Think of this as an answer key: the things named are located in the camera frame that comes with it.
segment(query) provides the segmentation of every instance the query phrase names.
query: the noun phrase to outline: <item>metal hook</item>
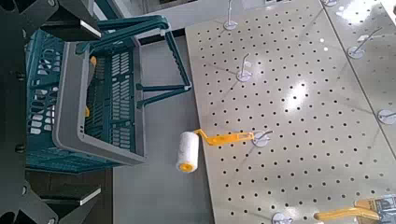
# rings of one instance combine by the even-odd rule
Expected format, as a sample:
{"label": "metal hook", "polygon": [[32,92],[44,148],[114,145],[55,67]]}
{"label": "metal hook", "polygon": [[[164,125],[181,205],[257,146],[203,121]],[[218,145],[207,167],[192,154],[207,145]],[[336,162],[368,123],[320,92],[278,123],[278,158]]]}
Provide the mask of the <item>metal hook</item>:
{"label": "metal hook", "polygon": [[236,21],[231,20],[231,10],[232,10],[231,4],[232,4],[232,2],[233,2],[233,0],[228,1],[228,16],[227,16],[227,21],[224,22],[224,29],[229,30],[229,31],[235,29],[236,25],[238,24],[238,23],[236,23]]}
{"label": "metal hook", "polygon": [[347,50],[347,55],[353,59],[359,59],[363,57],[364,50],[360,50],[361,47],[378,31],[382,30],[382,27],[374,30],[367,38],[365,38],[357,47],[352,47]]}
{"label": "metal hook", "polygon": [[245,64],[247,63],[247,57],[249,55],[250,53],[245,55],[244,60],[242,61],[242,69],[238,72],[238,75],[236,75],[236,78],[241,82],[247,82],[252,77],[252,74],[245,70]]}

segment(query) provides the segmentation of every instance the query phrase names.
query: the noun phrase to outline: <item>teal shopping basket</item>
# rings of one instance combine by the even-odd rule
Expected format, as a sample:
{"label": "teal shopping basket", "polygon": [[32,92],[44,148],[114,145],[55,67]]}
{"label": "teal shopping basket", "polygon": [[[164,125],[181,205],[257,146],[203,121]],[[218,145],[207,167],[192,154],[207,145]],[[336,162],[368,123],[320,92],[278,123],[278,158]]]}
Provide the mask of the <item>teal shopping basket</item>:
{"label": "teal shopping basket", "polygon": [[[159,26],[162,28],[164,24],[167,24],[166,19],[159,16],[100,24],[104,31],[114,29],[117,32],[109,34],[110,39],[103,38],[105,44],[102,41],[92,42],[87,43],[85,48],[97,58],[95,73],[87,89],[86,105],[90,115],[85,119],[85,134],[137,154],[141,150],[136,150],[135,144],[135,109],[190,89],[191,84],[171,32],[166,33],[165,39],[174,53],[185,85],[143,87],[140,83],[134,83],[133,49],[138,47],[123,40]],[[52,131],[63,56],[64,42],[41,30],[33,35],[27,48],[27,168],[78,174],[119,165],[111,158],[65,150],[54,145]],[[170,92],[135,102],[135,90]]]}

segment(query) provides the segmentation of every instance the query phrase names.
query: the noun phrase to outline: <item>pegboard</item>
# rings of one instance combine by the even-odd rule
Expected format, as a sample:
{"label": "pegboard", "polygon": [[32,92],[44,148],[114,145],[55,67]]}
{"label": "pegboard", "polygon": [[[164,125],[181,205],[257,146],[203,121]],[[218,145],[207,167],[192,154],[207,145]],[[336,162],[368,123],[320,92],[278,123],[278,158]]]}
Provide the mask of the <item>pegboard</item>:
{"label": "pegboard", "polygon": [[[396,112],[396,26],[394,16],[391,19],[387,13],[393,11],[394,1],[383,2],[390,8],[379,0],[341,0],[334,7],[326,7],[345,49],[358,46],[358,39],[382,27],[362,47],[363,57],[350,59],[375,114],[382,109]],[[396,125],[381,123],[381,127],[396,148]]]}
{"label": "pegboard", "polygon": [[[233,20],[232,31],[225,19],[186,28],[201,128],[274,133],[266,147],[204,143],[216,223],[269,224],[275,212],[319,223],[318,211],[394,193],[394,155],[321,3],[288,1]],[[242,83],[247,53],[253,77]]]}

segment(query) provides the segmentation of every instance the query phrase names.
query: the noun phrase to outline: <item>pegboard hook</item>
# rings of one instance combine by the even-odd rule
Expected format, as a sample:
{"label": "pegboard hook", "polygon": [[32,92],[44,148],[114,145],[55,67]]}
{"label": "pegboard hook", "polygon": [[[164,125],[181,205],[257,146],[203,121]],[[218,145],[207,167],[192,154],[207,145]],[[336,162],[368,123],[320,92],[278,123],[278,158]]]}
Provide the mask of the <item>pegboard hook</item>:
{"label": "pegboard hook", "polygon": [[333,7],[337,4],[337,0],[322,0],[323,5],[326,7]]}
{"label": "pegboard hook", "polygon": [[361,47],[369,40],[376,32],[382,30],[382,27],[379,27],[378,29],[374,30],[367,38],[365,38],[360,45],[357,47],[351,47],[347,50],[347,55],[353,59],[359,59],[363,57],[364,54],[364,49],[361,49]]}
{"label": "pegboard hook", "polygon": [[240,72],[238,72],[238,75],[236,76],[236,79],[238,79],[240,82],[247,82],[252,77],[252,74],[245,70],[246,65],[251,66],[250,62],[247,62],[247,57],[249,55],[250,55],[250,53],[245,55],[245,57],[242,61],[242,70]]}
{"label": "pegboard hook", "polygon": [[394,124],[396,122],[396,112],[390,110],[380,110],[378,112],[378,119],[384,124]]}
{"label": "pegboard hook", "polygon": [[228,16],[227,16],[227,21],[224,22],[224,29],[229,30],[229,31],[235,29],[236,25],[238,24],[238,23],[236,23],[236,21],[232,21],[231,20],[231,10],[232,10],[231,4],[232,4],[232,1],[233,0],[229,0],[228,1]]}

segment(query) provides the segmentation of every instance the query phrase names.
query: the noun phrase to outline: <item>paint roller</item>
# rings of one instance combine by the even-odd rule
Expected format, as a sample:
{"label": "paint roller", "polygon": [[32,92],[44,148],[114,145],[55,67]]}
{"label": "paint roller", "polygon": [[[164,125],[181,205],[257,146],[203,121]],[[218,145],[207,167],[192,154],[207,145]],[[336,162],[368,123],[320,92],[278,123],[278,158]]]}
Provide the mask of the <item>paint roller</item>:
{"label": "paint roller", "polygon": [[202,129],[194,132],[184,132],[180,135],[180,146],[177,153],[177,169],[183,173],[191,173],[198,168],[198,134],[210,146],[222,146],[234,142],[254,140],[254,133],[231,133],[208,137]]}

